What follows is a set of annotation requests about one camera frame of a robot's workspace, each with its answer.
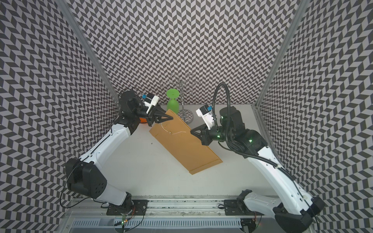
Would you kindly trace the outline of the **brown kraft file bag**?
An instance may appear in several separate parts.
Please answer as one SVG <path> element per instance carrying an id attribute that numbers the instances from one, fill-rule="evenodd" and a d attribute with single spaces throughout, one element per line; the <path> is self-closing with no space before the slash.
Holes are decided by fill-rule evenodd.
<path id="1" fill-rule="evenodd" d="M 157 123 L 150 134 L 192 175 L 222 163 L 208 146 L 190 133 L 191 128 L 172 110 L 173 120 Z"/>

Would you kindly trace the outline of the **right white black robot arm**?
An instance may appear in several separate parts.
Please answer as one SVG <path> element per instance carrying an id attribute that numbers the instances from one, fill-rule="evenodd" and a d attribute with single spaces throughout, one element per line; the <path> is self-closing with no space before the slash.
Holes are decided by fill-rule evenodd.
<path id="1" fill-rule="evenodd" d="M 259 212 L 271 217 L 286 233 L 311 232 L 317 215 L 325 207 L 324 201 L 311 196 L 292 178 L 260 133 L 245 127 L 239 110 L 225 107 L 220 110 L 220 117 L 213 116 L 213 110 L 209 105 L 198 108 L 196 115 L 204 124 L 190 133 L 204 146 L 212 141 L 226 142 L 228 150 L 250 161 L 277 194 L 277 198 L 270 198 L 244 190 L 237 198 L 240 212 Z"/>

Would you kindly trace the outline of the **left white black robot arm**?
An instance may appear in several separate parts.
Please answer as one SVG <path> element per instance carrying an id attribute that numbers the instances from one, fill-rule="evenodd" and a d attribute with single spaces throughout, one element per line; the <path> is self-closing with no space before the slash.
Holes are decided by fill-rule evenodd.
<path id="1" fill-rule="evenodd" d="M 126 206 L 130 194 L 110 184 L 102 169 L 118 146 L 135 132 L 142 119 L 149 126 L 173 119 L 161 108 L 159 100 L 151 93 L 139 96 L 133 90 L 123 90 L 119 94 L 118 115 L 108 133 L 80 158 L 70 159 L 65 164 L 65 187 L 101 202 Z"/>

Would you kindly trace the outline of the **orange plastic bowl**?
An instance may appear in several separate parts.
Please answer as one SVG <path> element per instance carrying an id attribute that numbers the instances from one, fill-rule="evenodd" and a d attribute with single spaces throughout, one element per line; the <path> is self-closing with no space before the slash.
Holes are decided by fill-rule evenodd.
<path id="1" fill-rule="evenodd" d="M 145 124 L 145 123 L 147 123 L 147 119 L 145 119 L 145 118 L 141 118 L 141 117 L 140 117 L 140 123 L 141 123 L 141 124 Z"/>

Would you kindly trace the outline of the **green plastic wine glass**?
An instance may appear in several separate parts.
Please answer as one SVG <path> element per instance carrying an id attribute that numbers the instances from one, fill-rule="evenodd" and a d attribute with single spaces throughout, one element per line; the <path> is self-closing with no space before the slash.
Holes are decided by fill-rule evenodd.
<path id="1" fill-rule="evenodd" d="M 169 89 L 166 92 L 169 101 L 167 103 L 167 110 L 172 110 L 175 114 L 179 113 L 179 102 L 177 98 L 180 96 L 180 92 L 177 89 Z"/>

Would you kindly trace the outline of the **chrome cup holder stand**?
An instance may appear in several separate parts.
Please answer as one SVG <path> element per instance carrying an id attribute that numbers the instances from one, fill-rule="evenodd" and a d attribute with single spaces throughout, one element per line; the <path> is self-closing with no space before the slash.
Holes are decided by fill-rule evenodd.
<path id="1" fill-rule="evenodd" d="M 194 115 L 191 110 L 185 108 L 185 91 L 187 84 L 186 82 L 177 74 L 171 74 L 173 85 L 179 88 L 180 97 L 181 97 L 181 110 L 178 113 L 178 116 L 184 121 L 186 124 L 190 124 L 193 122 Z"/>

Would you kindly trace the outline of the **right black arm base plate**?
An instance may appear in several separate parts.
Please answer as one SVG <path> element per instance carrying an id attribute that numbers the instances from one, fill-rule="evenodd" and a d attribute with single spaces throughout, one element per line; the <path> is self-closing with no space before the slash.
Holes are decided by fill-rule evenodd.
<path id="1" fill-rule="evenodd" d="M 263 216 L 261 212 L 253 212 L 247 208 L 243 201 L 228 199 L 223 201 L 226 216 Z"/>

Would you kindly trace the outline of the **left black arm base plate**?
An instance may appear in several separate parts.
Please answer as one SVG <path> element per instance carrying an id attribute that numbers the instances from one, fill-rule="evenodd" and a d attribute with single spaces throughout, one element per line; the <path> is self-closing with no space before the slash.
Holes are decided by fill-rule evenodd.
<path id="1" fill-rule="evenodd" d="M 130 216 L 143 216 L 147 211 L 148 203 L 149 201 L 145 199 L 125 201 L 120 206 L 110 203 L 106 215 L 120 216 L 129 214 Z"/>

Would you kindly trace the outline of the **aluminium front rail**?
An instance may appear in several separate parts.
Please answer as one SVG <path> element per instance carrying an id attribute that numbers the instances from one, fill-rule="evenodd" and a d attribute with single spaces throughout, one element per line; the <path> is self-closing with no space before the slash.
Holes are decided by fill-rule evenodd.
<path id="1" fill-rule="evenodd" d="M 290 208 L 276 197 L 261 196 L 255 193 L 248 194 L 245 198 L 237 196 L 133 196 L 132 200 L 148 200 L 145 217 L 241 217 L 254 218 L 260 216 L 226 216 L 223 201 L 237 199 L 243 201 L 247 208 L 253 212 L 261 212 L 262 217 L 273 218 L 273 209 L 279 208 L 281 213 L 290 212 Z M 69 214 L 82 216 L 131 217 L 129 214 L 120 216 L 107 216 L 109 204 L 103 201 L 87 199 L 76 207 L 68 210 Z"/>

